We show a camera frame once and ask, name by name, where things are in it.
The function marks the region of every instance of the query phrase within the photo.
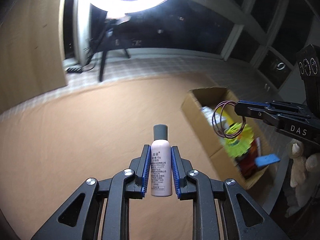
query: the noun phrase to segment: coiled wire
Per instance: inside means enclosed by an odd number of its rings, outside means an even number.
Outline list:
[[[222,138],[227,138],[227,139],[234,139],[236,138],[240,133],[242,133],[243,129],[244,129],[244,126],[245,126],[245,117],[243,116],[242,117],[242,124],[241,124],[241,127],[240,129],[233,133],[233,134],[226,134],[225,133],[225,130],[222,126],[222,114],[223,114],[223,110],[224,108],[227,106],[227,105],[231,105],[231,106],[235,106],[236,105],[236,102],[234,101],[223,101],[221,103],[219,103],[216,108],[214,109],[213,111],[213,115],[212,115],[212,127],[213,127],[213,130],[214,132],[222,137]],[[217,124],[217,120],[216,120],[216,112],[217,110],[221,107],[221,114],[220,114],[220,125]]]

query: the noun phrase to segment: tiled floor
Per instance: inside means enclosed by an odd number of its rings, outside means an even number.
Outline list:
[[[50,91],[43,95],[27,100],[16,107],[0,115],[0,122],[11,115],[34,107],[48,100],[58,98],[63,94],[72,93],[75,90],[88,86],[101,85],[120,79],[134,79],[166,73],[178,72],[205,72],[220,86],[228,86],[240,99],[251,101],[281,100],[277,94],[266,92],[263,80],[241,64],[223,62],[221,60],[201,57],[161,57],[130,59],[108,63],[105,67],[104,82],[98,82],[99,63],[91,71],[82,74],[68,74],[68,86]],[[276,134],[274,128],[259,122],[274,152],[279,156],[284,152],[284,146],[288,142],[285,136]]]

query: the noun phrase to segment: wooden wall panel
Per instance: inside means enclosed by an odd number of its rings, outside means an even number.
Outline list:
[[[64,0],[17,0],[0,27],[0,113],[66,85]]]

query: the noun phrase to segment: blue object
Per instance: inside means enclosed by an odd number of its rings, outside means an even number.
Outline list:
[[[144,164],[143,174],[142,174],[141,191],[143,192],[142,193],[143,197],[146,195],[146,192],[147,192],[150,164],[151,164],[151,146],[149,146],[149,149],[148,149],[147,160],[146,160],[146,163]]]
[[[174,188],[176,190],[176,194],[178,199],[181,197],[181,188],[180,188],[180,176],[177,167],[177,161],[173,153],[173,148],[171,147],[171,165],[172,165],[172,175],[174,181]]]
[[[261,168],[263,166],[270,165],[272,163],[277,163],[280,161],[280,158],[275,154],[269,154],[261,157],[255,158],[254,162],[257,165],[258,168]]]

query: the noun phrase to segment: power strip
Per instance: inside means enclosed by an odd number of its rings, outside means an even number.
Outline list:
[[[67,69],[67,73],[78,73],[81,74],[83,69],[81,67],[70,67]]]

